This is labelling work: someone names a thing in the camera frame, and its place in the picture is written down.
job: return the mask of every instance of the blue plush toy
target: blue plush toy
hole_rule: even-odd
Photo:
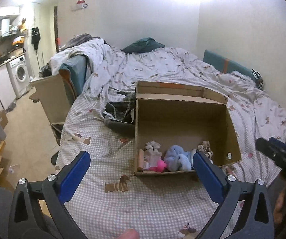
[[[167,169],[171,172],[192,170],[190,152],[184,152],[184,149],[180,146],[170,147],[166,152],[164,162],[166,162]]]

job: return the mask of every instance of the beige floor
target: beige floor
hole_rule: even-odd
[[[20,178],[39,181],[55,172],[50,159],[59,146],[41,103],[33,103],[29,99],[34,92],[35,89],[32,89],[18,99],[16,108],[7,113],[9,122],[4,129],[7,138],[2,152],[5,166],[3,178],[13,188]],[[9,166],[13,165],[14,173],[10,173]]]

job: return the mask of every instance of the pink plush toy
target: pink plush toy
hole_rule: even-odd
[[[166,162],[164,162],[163,160],[158,160],[157,167],[150,167],[149,171],[163,172],[166,167],[167,167]]]

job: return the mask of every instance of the metal screw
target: metal screw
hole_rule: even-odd
[[[48,176],[48,181],[54,181],[56,176],[54,174],[51,174]]]
[[[19,184],[24,184],[24,183],[25,183],[25,179],[24,178],[19,180]]]
[[[236,180],[235,176],[233,175],[228,175],[227,176],[227,179],[230,181],[230,182],[234,182]]]
[[[257,183],[258,183],[259,185],[264,185],[264,184],[265,184],[262,179],[258,179],[258,180],[257,180]]]

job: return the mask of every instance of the white washing machine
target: white washing machine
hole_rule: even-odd
[[[20,98],[25,93],[26,87],[30,82],[25,57],[20,56],[13,59],[8,62],[7,67],[16,98]]]

